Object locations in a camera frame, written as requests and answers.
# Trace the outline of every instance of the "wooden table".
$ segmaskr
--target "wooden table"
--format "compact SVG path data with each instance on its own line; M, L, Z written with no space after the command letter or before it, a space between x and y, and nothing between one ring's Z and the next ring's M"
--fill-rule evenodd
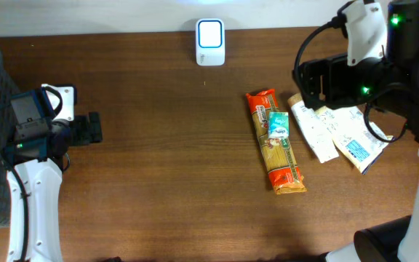
M59 199L65 261L255 261L320 254L412 212L418 144L390 145L366 175L341 155L320 164L291 121L308 192L277 196L244 94L274 88L282 109L290 71L312 28L228 31L226 64L195 63L192 32L0 39L21 88L74 83L77 114L99 111L104 141L71 148ZM304 58L346 51L340 31ZM402 119L373 114L385 132ZM9 230L0 230L0 261Z

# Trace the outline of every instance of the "white device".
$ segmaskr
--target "white device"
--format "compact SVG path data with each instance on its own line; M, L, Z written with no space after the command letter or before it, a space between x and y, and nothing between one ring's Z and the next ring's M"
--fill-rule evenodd
M221 66L226 60L224 22L203 18L195 25L196 63L200 66Z

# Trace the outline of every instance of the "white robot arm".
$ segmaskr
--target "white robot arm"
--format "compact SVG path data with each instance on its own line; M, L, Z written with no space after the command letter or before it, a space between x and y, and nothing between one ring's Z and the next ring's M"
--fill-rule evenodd
M99 118L90 113L88 123L85 116L74 116L76 89L71 85L43 84L36 92L15 95L11 103L18 125L2 153L11 191L7 262L63 261L57 204L63 172L70 164L67 149L100 142ZM88 128L93 124L94 132Z
M350 1L338 16L314 31L300 47L294 78L307 107L341 108L366 103L407 119L419 142L419 1L389 4L388 24L379 3ZM348 53L299 65L306 45L326 28L342 28ZM419 262L419 184L412 216L355 233L354 243L320 258L326 262Z

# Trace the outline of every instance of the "blue label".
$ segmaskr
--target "blue label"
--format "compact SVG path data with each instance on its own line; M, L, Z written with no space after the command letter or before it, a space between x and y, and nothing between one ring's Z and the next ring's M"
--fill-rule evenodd
M289 137L289 114L282 112L269 113L269 138Z
M354 156L358 161L363 162L367 157L370 156L370 153L368 153L362 145L360 145L355 140L352 140L346 148L350 152L352 156Z

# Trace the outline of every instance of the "spaghetti package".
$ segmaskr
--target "spaghetti package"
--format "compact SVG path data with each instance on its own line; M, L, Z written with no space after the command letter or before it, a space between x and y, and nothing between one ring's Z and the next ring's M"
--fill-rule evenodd
M274 90L263 91L255 96L246 94L246 96L274 192L276 194L305 192L303 177L295 161L289 139L268 138L268 116L271 112L278 111Z

